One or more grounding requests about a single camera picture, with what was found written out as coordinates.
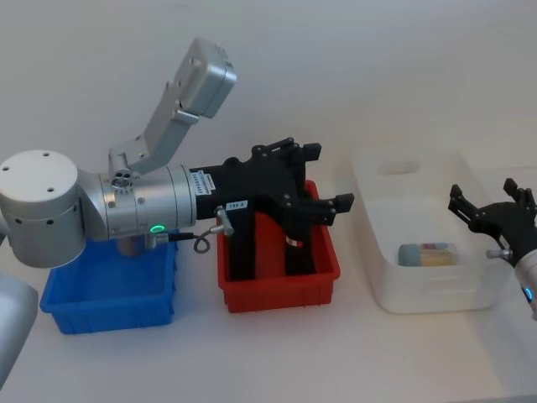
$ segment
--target white table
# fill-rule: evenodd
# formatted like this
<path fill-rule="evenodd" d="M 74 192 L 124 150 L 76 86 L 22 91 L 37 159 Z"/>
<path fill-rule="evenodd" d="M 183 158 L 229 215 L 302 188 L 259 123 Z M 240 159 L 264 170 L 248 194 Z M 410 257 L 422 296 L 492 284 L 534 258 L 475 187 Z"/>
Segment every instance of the white table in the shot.
<path fill-rule="evenodd" d="M 506 175 L 537 189 L 536 174 L 479 177 L 500 200 Z M 349 188 L 345 178 L 318 185 L 321 196 Z M 389 314 L 369 289 L 351 218 L 331 228 L 341 278 L 330 305 L 229 314 L 215 251 L 196 255 L 182 243 L 171 325 L 68 337 L 40 312 L 0 400 L 421 403 L 537 393 L 537 325 L 514 278 L 490 310 Z M 0 268 L 40 291 L 48 276 L 16 261 L 6 244 Z"/>

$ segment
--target label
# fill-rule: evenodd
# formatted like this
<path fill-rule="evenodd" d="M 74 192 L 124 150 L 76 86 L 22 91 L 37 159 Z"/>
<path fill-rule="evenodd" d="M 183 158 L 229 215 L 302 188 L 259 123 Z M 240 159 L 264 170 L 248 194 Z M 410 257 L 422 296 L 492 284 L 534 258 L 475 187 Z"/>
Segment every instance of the label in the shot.
<path fill-rule="evenodd" d="M 231 203 L 226 204 L 226 211 L 240 210 L 241 208 L 246 207 L 248 207 L 248 200 L 232 201 Z"/>
<path fill-rule="evenodd" d="M 211 174 L 205 174 L 203 170 L 198 170 L 197 172 L 191 172 L 190 177 L 194 182 L 194 193 L 196 196 L 210 195 L 211 191 L 216 190 Z"/>

